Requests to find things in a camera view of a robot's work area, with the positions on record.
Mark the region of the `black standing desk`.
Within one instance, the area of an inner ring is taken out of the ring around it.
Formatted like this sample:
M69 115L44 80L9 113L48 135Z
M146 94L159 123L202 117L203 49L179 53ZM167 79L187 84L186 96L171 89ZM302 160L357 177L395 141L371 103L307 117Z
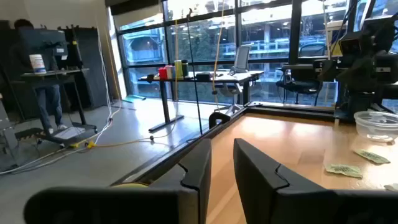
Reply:
M208 79L197 79L197 75L194 75L193 72L189 72L188 78L178 78L178 79L160 79L159 76L155 77L153 75L148 75L144 78L139 79L139 81L145 81L148 83L152 82L159 82L160 86L160 97L162 100L162 108L164 112L164 123L160 123L157 126L154 126L152 128L149 128L150 133L155 133L159 131L160 129L165 128L166 126L180 120L184 119L184 115L179 115L178 112L176 112L176 115L173 119L170 118L169 115L169 107L168 107L168 101L167 101L167 93L165 89L165 83L166 82L193 82L193 83L215 83L215 84L227 84L227 83L232 83L236 86L236 88L239 90L239 94L242 94L243 98L243 104L249 103L249 82L250 81L256 81L259 79L259 76L263 74L263 71L249 71L245 73L237 73L235 75L229 75L228 72L226 71L218 71L216 74L221 75L220 77L209 77Z
M41 130L39 134L36 134L36 136L39 139L57 143L60 145L62 149L77 148L80 144L83 144L85 142L87 146L88 140L94 137L95 134L98 133L97 126L88 124L86 122L83 107L81 104L80 93L76 85L75 75L78 75L80 73L82 77L85 77L85 74L88 70L89 68L82 68L77 70L49 71L47 73L37 74L37 75L35 75L34 73L25 73L21 75L22 83L32 88L36 101L38 101L38 97L35 89L42 88L43 86L60 85L62 87L62 90L64 91L64 94L68 96L67 92L65 91L64 84L73 83L74 91L76 93L78 112L80 115L81 122L77 123L72 121L72 127L69 127L69 129L73 128L76 134L72 137L64 138L65 137L64 132L67 131L67 129L63 131L56 131L53 134L50 134L44 123L44 117L40 114L39 118L42 123L43 130Z

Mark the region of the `black office chair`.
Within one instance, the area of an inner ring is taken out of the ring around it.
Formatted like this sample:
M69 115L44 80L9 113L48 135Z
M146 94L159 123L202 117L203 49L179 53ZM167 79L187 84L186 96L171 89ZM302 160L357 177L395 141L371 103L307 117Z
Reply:
M305 44L298 50L299 57L323 56L326 45L324 42ZM299 103L299 94L315 95L314 105L318 103L319 92L323 83L318 80L313 64L284 64L281 68L282 76L275 84L284 89L283 103L287 100L287 92L296 94L295 104Z

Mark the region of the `black partition panel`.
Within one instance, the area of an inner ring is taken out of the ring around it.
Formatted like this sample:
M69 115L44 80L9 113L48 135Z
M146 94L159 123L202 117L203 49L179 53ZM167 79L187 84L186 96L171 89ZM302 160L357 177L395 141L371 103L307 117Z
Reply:
M68 57L63 66L89 68L85 77L75 75L83 108L95 109L107 105L107 81L103 73L103 64L99 51L98 30L94 27L65 28L68 45Z

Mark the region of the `white wipes canister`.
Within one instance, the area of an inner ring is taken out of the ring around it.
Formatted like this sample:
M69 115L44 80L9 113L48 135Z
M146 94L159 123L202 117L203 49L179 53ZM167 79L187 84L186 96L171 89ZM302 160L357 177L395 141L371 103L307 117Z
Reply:
M47 73L45 63L41 54L30 54L29 60L34 74Z

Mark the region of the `clear plastic bowl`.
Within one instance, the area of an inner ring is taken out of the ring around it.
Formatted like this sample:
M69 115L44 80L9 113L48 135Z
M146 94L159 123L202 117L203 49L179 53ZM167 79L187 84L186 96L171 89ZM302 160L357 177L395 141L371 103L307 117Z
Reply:
M379 111L359 111L354 114L356 130L366 139L391 142L398 138L398 115Z

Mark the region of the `black computer monitor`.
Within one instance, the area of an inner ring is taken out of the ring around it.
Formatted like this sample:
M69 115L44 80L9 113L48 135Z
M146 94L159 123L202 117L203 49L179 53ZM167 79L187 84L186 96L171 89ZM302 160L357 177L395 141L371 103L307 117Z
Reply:
M29 55L42 56L47 70L58 70L58 62L68 57L68 42L62 30L22 28L19 36Z

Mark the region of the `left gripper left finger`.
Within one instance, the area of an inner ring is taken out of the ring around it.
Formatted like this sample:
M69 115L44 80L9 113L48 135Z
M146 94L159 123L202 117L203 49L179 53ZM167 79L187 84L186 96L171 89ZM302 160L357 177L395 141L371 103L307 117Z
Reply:
M200 141L146 188L52 187L25 204L26 224L204 224L211 141Z

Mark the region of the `white mesh office chair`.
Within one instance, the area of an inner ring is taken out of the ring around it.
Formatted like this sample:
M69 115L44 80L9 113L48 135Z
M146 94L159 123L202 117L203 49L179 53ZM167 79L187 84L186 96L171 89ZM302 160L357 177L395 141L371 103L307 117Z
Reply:
M229 70L226 75L228 78L236 78L236 75L239 73L247 73L248 69L248 60L249 60L249 50L250 45L242 45L238 47L236 51L236 57L234 60L234 65ZM220 83L214 84L215 91L219 90L223 96L232 97L232 103L229 106L219 107L215 111L224 111L226 110L226 114L234 114L238 110L242 109L242 106L236 104L236 100L239 95L243 92L243 86L239 83Z

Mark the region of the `teal floor board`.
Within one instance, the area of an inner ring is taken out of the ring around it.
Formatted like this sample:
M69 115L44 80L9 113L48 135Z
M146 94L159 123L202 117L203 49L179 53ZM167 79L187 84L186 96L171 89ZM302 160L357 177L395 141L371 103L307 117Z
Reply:
M129 103L134 103L135 101L144 101L147 98L144 96L139 96L139 95L127 95L126 97L123 98L123 101L129 102Z

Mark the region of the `black frame clamp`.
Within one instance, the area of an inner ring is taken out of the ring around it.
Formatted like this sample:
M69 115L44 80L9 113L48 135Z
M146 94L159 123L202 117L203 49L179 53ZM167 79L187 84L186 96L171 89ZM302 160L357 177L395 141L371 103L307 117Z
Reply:
M223 114L220 112L213 112L209 116L209 129L212 129L219 124L225 124L228 121L230 121L230 119L231 117L228 116L227 114Z

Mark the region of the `person's shoe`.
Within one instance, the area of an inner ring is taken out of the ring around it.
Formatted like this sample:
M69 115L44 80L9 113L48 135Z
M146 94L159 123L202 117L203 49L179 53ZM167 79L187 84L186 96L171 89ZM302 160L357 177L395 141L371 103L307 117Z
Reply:
M30 58L24 53L24 46L18 42L10 48L11 62L14 68L19 70L20 74L32 72ZM47 112L47 103L53 111L55 124L58 130L67 129L62 120L62 104L60 96L60 86L58 84L52 86L43 86L35 89L37 102L40 111L40 117L43 119L44 129L53 134L54 129L49 121Z

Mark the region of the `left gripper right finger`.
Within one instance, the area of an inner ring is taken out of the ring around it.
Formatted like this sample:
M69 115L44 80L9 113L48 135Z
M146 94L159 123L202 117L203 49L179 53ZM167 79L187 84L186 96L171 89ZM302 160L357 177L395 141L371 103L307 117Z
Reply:
M398 192L325 189L241 138L233 160L247 224L398 224Z

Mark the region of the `light green mug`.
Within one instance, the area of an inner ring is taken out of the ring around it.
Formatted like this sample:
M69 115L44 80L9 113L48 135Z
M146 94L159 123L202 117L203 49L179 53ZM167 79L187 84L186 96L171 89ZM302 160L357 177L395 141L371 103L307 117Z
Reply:
M112 188L146 188L148 184L140 183L140 182L130 182L130 183L121 183L112 185Z

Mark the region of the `banknote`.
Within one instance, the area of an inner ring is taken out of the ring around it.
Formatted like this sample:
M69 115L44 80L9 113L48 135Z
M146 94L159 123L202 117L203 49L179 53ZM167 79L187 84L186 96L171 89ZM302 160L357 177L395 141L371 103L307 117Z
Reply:
M362 149L358 149L358 150L355 150L354 152L357 155L359 155L359 156L361 156L361 157L363 157L363 158L365 158L367 160L373 161L376 164L388 164L388 163L390 163L390 160L388 160L385 157L382 157L380 155L377 155L377 154L375 154L373 152L370 152L370 151L365 151L365 150L362 150Z
M325 166L325 170L327 172L331 172L334 174L341 174L345 175L348 177L354 177L354 178L363 178L363 174L360 170L359 167L356 166L349 166L349 165L343 165L343 164L329 164Z

